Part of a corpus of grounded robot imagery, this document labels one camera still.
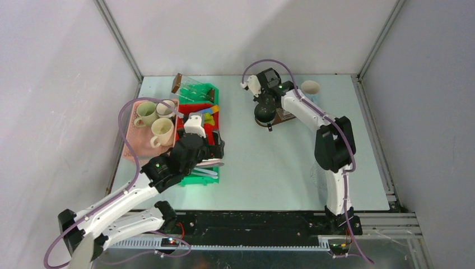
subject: table surface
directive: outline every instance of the table surface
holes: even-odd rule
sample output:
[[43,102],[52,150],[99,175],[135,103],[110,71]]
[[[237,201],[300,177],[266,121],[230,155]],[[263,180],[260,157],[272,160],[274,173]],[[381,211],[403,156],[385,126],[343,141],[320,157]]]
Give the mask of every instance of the table surface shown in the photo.
[[[139,97],[173,97],[173,78],[145,77]],[[274,126],[272,132],[258,126],[254,121],[256,103],[252,94],[240,87],[240,76],[191,78],[211,83],[220,90],[220,132],[226,142],[220,182],[207,186],[176,185],[135,209],[168,201],[176,210],[324,210],[326,179],[315,162],[314,133],[298,119]],[[298,85],[305,80],[317,81],[322,87],[317,104],[336,117],[345,115],[351,120],[357,169],[350,175],[350,198],[355,210],[388,210],[351,76],[297,75],[295,79]],[[131,180],[134,173],[135,165],[121,159],[112,191]]]

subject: red plastic bin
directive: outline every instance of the red plastic bin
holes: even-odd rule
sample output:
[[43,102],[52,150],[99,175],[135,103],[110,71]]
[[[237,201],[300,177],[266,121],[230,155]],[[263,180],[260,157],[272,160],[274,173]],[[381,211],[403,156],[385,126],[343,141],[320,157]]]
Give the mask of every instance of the red plastic bin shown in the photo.
[[[210,108],[212,107],[212,104],[186,104],[186,105],[180,105],[178,107],[178,111],[182,112],[184,115],[188,116],[190,113],[193,112],[198,112],[202,109]],[[215,125],[212,126],[210,124],[205,123],[203,128],[204,132],[206,133],[206,137],[208,139],[208,143],[210,145],[215,145],[215,140],[213,139],[213,130],[219,130],[220,124],[219,124],[219,118],[220,118],[220,112],[216,112],[215,114],[212,114],[214,120],[215,120]],[[178,118],[177,123],[176,123],[176,130],[178,131],[179,129],[183,128],[183,119]],[[178,140],[178,134],[175,135],[175,140]]]

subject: white panel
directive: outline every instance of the white panel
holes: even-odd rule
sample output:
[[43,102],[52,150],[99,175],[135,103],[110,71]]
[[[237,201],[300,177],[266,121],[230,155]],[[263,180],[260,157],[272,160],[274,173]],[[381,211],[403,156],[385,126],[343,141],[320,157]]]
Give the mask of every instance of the white panel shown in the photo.
[[408,1],[364,78],[435,268],[473,268],[475,1]]
[[[0,4],[2,268],[42,268],[57,215],[104,196],[137,81],[94,2]],[[61,241],[50,263],[70,259]]]
[[107,1],[145,76],[240,74],[262,58],[295,73],[357,73],[395,2]]

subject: ceramic cup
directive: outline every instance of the ceramic cup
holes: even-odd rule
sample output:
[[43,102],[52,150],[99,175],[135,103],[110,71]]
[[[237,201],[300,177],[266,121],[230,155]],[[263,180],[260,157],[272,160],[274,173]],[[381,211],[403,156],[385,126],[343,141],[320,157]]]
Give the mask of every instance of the ceramic cup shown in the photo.
[[[172,108],[176,109],[176,104],[173,102],[173,100],[170,99],[165,99],[163,100],[167,105],[170,105]],[[172,118],[175,116],[175,113],[171,111],[170,108],[168,108],[166,105],[159,103],[156,108],[157,114],[159,115],[160,118]]]
[[159,116],[155,110],[155,103],[145,101],[137,107],[138,118],[134,120],[136,127],[152,126]]
[[170,146],[173,143],[171,137],[175,131],[175,126],[169,118],[160,118],[152,124],[153,137],[150,145],[156,149],[160,146]]

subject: pink object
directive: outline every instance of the pink object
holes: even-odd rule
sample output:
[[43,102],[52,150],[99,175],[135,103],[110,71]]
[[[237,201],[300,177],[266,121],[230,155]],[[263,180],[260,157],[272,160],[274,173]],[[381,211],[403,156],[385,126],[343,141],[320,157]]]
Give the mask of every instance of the pink object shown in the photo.
[[[178,99],[172,99],[175,102],[176,107],[178,108]],[[150,145],[150,139],[153,137],[153,133],[150,127],[141,127],[138,128],[133,124],[133,121],[138,118],[136,113],[137,107],[145,101],[137,101],[133,104],[131,118],[129,120],[129,127],[127,128],[127,141],[131,144],[132,148],[134,149],[135,153],[138,156],[138,160],[140,166],[146,164],[151,158],[159,156],[160,154],[167,151],[169,148],[175,145],[175,136],[176,136],[176,120],[178,117],[175,118],[175,131],[173,132],[173,136],[170,138],[173,140],[173,143],[170,146],[161,146],[154,149]],[[125,158],[132,163],[134,159],[132,157],[129,148],[124,145],[124,149],[122,150],[122,158]]]

